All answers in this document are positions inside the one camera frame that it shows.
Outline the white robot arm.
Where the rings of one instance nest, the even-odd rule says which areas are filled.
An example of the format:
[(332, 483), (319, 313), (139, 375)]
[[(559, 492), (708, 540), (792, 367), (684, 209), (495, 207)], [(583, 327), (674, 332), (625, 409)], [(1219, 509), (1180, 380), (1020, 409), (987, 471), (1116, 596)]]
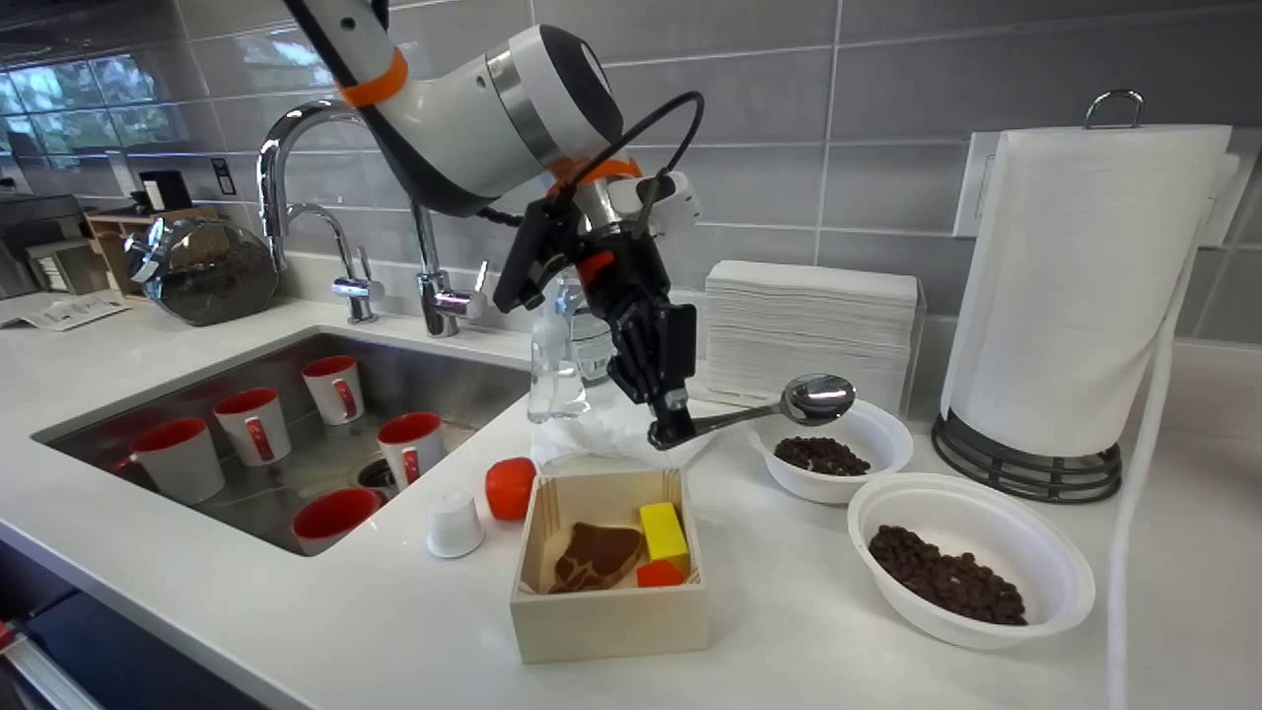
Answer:
[(682, 92), (625, 128), (602, 65), (563, 29), (531, 23), (437, 81), (412, 81), (385, 36), (385, 0), (283, 8), (410, 200), (494, 217), (495, 198), (552, 178), (517, 217), (494, 305), (538, 307), (548, 282), (573, 269), (587, 307), (609, 327), (609, 382), (650, 409), (646, 444), (674, 450), (696, 438), (684, 409), (696, 315), (670, 299), (658, 240), (690, 217), (678, 161), (704, 100)]

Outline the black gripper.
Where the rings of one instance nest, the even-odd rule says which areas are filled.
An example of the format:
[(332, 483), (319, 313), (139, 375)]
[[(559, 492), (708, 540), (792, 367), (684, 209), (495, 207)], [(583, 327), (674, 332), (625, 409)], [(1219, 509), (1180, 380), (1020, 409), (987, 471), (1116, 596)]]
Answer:
[(609, 327), (609, 380), (629, 404), (650, 404), (646, 444), (674, 450), (696, 434), (684, 409), (695, 375), (695, 313), (670, 299), (650, 212), (658, 181), (602, 181), (575, 198), (538, 198), (525, 209), (494, 288), (502, 313), (534, 307), (545, 284), (573, 269), (587, 307)]

